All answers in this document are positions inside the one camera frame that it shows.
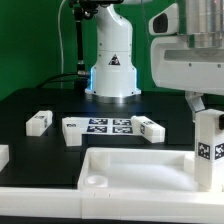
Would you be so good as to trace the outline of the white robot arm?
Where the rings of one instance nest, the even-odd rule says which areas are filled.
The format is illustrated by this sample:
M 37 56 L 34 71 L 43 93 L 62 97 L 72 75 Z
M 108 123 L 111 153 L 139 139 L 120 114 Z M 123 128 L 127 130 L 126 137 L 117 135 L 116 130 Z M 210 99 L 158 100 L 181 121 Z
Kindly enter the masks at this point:
M 86 94 L 123 103 L 141 94 L 132 64 L 132 25 L 114 3 L 97 7 L 97 61 Z M 224 0 L 176 0 L 147 24 L 156 86 L 183 90 L 193 113 L 204 110 L 201 96 L 224 95 Z

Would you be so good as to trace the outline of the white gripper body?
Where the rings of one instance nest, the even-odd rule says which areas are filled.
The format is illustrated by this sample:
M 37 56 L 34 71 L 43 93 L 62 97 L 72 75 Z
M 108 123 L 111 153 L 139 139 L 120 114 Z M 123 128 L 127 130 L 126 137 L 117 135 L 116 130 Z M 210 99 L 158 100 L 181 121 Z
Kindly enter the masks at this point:
M 224 47 L 189 48 L 186 36 L 157 37 L 151 71 L 158 87 L 224 95 Z

